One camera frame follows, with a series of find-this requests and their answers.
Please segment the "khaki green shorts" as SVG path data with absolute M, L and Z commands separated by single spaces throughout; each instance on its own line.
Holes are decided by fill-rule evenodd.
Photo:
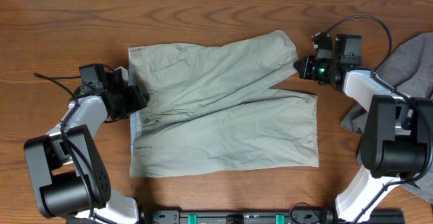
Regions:
M 132 47 L 129 66 L 150 96 L 132 124 L 130 175 L 319 166 L 317 96 L 278 89 L 295 73 L 281 30 L 218 47 Z

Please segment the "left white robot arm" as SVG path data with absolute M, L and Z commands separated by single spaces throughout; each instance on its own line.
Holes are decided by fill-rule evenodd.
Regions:
M 48 133 L 29 139 L 24 154 L 37 208 L 67 223 L 150 223 L 136 199 L 112 189 L 94 142 L 100 125 L 128 118 L 149 97 L 124 82 L 81 85 Z

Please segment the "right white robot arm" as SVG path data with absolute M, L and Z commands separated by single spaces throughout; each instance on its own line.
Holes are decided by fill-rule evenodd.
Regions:
M 323 223 L 362 223 L 393 188 L 421 179 L 432 166 L 432 101 L 391 87 L 362 66 L 306 57 L 301 79 L 331 85 L 367 112 L 359 145 L 361 168 L 325 212 Z

